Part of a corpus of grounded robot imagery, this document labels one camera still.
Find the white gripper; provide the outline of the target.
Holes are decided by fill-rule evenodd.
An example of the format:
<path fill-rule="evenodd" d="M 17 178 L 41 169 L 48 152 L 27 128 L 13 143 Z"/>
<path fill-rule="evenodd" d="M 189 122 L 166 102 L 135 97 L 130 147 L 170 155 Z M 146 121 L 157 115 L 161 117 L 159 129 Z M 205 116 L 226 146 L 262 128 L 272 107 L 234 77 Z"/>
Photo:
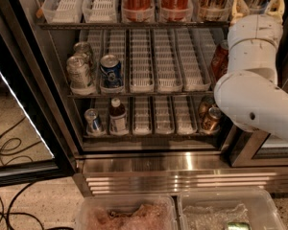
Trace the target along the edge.
<path fill-rule="evenodd" d="M 284 0 L 270 0 L 265 14 L 252 15 L 249 15 L 250 10 L 244 0 L 233 0 L 228 31 L 229 48 L 254 39 L 267 41 L 277 48 L 283 34 L 284 12 Z"/>

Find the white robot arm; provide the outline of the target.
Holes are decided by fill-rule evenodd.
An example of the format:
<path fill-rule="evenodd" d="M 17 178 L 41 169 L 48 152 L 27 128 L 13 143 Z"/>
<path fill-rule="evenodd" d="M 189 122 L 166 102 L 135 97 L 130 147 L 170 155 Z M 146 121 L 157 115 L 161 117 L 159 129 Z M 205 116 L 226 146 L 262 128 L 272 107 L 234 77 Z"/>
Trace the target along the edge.
<path fill-rule="evenodd" d="M 284 0 L 270 0 L 263 13 L 251 14 L 244 0 L 234 0 L 228 70 L 217 80 L 214 99 L 241 129 L 288 142 L 288 94 L 277 86 L 276 71 L 284 10 Z"/>

